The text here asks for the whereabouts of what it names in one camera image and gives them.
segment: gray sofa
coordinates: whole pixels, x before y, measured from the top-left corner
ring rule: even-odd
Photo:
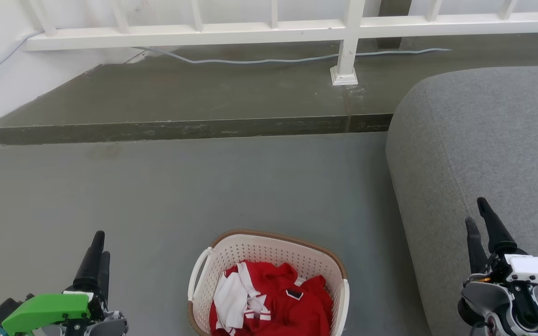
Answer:
[[[487,246],[484,196],[538,256],[538,66],[438,75],[398,106],[387,161],[434,336],[468,336],[456,305],[470,268],[465,217]]]

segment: white railing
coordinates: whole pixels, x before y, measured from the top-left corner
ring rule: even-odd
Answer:
[[[362,17],[365,0],[348,0],[344,21],[279,21],[271,0],[271,22],[205,24],[198,0],[190,0],[194,26],[129,26],[120,0],[110,0],[117,22],[110,28],[56,29],[42,0],[30,0],[45,32],[26,41],[24,50],[59,50],[162,45],[266,42],[340,42],[333,85],[357,84],[354,58],[359,38],[475,35],[538,32],[538,13],[513,13],[518,0],[504,0],[495,14],[440,15],[443,0],[431,0],[425,16]]]

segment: brown basket rim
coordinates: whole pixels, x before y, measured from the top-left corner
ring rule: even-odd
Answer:
[[[211,248],[215,248],[217,244],[220,241],[224,240],[225,238],[229,236],[235,236],[237,234],[246,234],[248,236],[259,236],[259,237],[264,237],[264,238],[273,238],[277,240],[283,240],[285,242],[302,245],[302,246],[314,249],[316,251],[319,251],[321,253],[327,254],[337,264],[342,274],[342,279],[344,280],[348,279],[348,273],[346,273],[346,268],[344,267],[344,264],[342,263],[340,258],[337,255],[335,255],[335,253],[319,245],[316,245],[316,244],[313,244],[313,243],[310,243],[310,242],[307,242],[305,240],[301,240],[298,238],[286,236],[284,234],[277,234],[277,233],[270,233],[270,232],[256,231],[256,230],[246,230],[246,229],[230,230],[218,236],[217,239],[215,239],[215,241],[211,244]],[[207,334],[206,332],[204,332],[196,323],[196,319],[194,319],[194,304],[192,303],[192,301],[188,301],[188,320],[190,321],[190,325],[192,326],[194,331],[196,331],[197,334],[199,334],[200,336],[211,336],[211,334]]]

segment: laundry basket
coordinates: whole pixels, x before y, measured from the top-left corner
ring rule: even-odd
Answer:
[[[201,253],[194,264],[188,284],[188,318],[200,336],[209,336],[209,311],[219,276],[237,262],[271,262],[280,266],[287,262],[298,272],[297,285],[306,279],[322,275],[333,299],[331,336],[340,336],[348,315],[350,287],[346,270],[333,252],[278,234],[235,230],[219,238]]]

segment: red and white garment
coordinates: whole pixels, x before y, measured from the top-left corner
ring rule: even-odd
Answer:
[[[289,264],[243,261],[222,273],[209,322],[213,336],[329,336],[333,302],[322,276],[300,287]]]

